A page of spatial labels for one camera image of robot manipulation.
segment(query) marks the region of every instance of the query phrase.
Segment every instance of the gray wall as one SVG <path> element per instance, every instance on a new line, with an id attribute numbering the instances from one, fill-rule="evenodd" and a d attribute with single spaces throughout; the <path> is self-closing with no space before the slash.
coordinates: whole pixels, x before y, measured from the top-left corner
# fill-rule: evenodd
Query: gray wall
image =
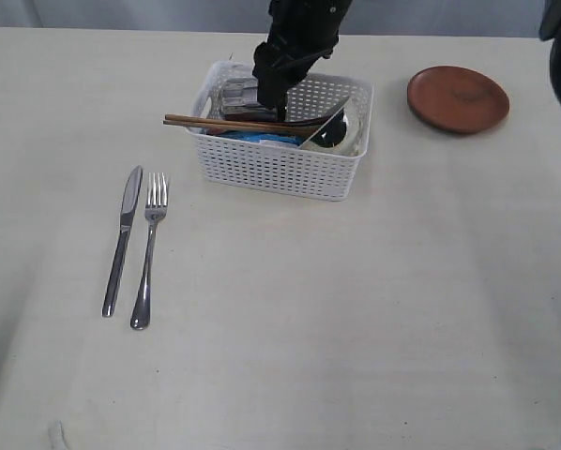
<path id="1" fill-rule="evenodd" d="M 268 0 L 0 0 L 0 25 L 264 32 Z M 543 0 L 354 0 L 344 34 L 534 37 Z"/>

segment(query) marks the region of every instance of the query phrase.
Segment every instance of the basket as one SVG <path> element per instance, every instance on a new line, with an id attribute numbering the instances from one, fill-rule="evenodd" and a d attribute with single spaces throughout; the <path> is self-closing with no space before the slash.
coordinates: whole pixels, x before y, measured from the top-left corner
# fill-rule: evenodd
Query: basket
<path id="1" fill-rule="evenodd" d="M 218 93 L 222 85 L 231 78 L 249 77 L 251 69 L 251 66 L 232 61 L 214 64 L 193 105 L 192 115 L 202 116 L 210 99 L 211 108 L 207 117 L 220 118 Z M 208 136 L 200 128 L 190 128 L 204 178 L 232 186 L 313 199 L 345 199 L 357 165 L 368 149 L 372 85 L 346 77 L 311 73 L 289 91 L 287 108 L 287 120 L 310 119 L 323 115 L 346 96 L 352 96 L 362 126 L 357 156 L 330 155 Z"/>

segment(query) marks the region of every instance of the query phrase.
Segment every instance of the brown plate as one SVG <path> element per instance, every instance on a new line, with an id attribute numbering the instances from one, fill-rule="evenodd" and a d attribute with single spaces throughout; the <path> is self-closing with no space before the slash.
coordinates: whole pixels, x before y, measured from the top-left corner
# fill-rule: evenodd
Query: brown plate
<path id="1" fill-rule="evenodd" d="M 422 70 L 408 84 L 408 105 L 422 121 L 444 131 L 475 134 L 509 113 L 508 95 L 486 76 L 463 67 Z"/>

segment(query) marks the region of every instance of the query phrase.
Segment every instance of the knife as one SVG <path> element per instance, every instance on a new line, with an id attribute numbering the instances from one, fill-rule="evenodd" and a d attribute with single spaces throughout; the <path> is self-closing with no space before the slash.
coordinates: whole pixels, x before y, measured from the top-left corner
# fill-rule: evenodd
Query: knife
<path id="1" fill-rule="evenodd" d="M 124 189 L 122 210 L 120 211 L 120 234 L 118 235 L 118 245 L 115 248 L 114 262 L 112 262 L 112 272 L 110 273 L 108 288 L 105 292 L 103 309 L 101 310 L 101 315 L 103 317 L 112 317 L 114 315 L 115 301 L 118 296 L 122 267 L 124 266 L 124 256 L 127 253 L 130 229 L 132 228 L 134 212 L 137 209 L 137 200 L 139 200 L 142 179 L 143 167 L 137 166 L 130 173 L 127 186 Z"/>

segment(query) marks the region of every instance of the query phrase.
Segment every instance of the table surface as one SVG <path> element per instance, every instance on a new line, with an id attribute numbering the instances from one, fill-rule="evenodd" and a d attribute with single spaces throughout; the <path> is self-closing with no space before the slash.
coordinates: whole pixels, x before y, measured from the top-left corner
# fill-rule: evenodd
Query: table surface
<path id="1" fill-rule="evenodd" d="M 262 36 L 0 29 L 0 449 L 561 448 L 561 109 L 533 39 L 343 37 L 366 79 L 349 198 L 208 183 L 187 113 Z M 419 70 L 511 99 L 470 138 L 405 105 Z M 130 170 L 172 179 L 151 326 L 129 328 L 146 222 L 100 317 Z M 144 192 L 140 204 L 144 202 Z"/>

